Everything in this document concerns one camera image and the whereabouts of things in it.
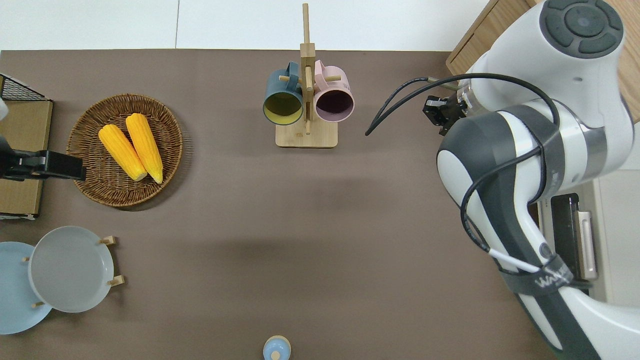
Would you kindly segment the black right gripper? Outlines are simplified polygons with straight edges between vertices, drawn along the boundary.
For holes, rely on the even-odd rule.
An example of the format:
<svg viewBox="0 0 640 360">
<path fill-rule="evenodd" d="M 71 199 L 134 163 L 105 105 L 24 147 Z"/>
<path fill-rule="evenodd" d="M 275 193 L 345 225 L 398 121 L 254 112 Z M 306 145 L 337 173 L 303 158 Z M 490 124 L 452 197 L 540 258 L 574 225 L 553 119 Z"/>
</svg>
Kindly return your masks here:
<svg viewBox="0 0 640 360">
<path fill-rule="evenodd" d="M 423 113 L 435 126 L 441 126 L 439 134 L 446 136 L 448 131 L 460 119 L 466 117 L 467 103 L 457 95 L 447 97 L 427 96 Z"/>
</svg>

